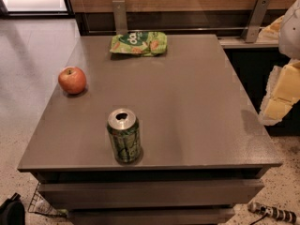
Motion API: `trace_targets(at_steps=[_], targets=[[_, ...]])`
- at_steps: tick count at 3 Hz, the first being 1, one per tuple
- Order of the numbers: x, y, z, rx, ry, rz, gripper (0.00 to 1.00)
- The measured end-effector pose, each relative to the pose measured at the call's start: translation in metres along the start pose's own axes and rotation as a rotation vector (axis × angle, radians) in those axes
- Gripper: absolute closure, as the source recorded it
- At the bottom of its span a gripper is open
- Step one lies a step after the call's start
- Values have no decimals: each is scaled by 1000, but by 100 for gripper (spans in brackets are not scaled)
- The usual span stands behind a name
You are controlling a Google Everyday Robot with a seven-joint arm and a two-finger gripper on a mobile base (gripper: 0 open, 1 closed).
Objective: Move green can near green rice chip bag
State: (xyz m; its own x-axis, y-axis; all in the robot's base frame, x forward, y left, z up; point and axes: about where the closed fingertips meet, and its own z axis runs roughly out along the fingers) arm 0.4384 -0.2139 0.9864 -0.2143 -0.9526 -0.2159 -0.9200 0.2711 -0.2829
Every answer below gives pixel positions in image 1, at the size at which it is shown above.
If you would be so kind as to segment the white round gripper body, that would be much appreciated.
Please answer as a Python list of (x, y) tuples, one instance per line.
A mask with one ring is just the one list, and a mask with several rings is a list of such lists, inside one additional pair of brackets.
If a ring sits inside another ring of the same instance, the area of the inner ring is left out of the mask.
[(280, 25), (278, 48), (291, 59), (300, 59), (300, 0), (286, 11)]

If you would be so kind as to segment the yellow white gripper finger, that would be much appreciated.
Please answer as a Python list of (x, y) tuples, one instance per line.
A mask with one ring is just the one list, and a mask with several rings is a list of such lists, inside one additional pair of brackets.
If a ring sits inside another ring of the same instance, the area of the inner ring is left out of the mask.
[(274, 66), (265, 90), (259, 120), (265, 126), (273, 126), (300, 100), (300, 61), (291, 61), (284, 67)]
[(264, 27), (264, 29), (259, 33), (259, 38), (268, 38), (268, 39), (278, 39), (279, 30), (283, 17), (280, 16), (272, 23)]

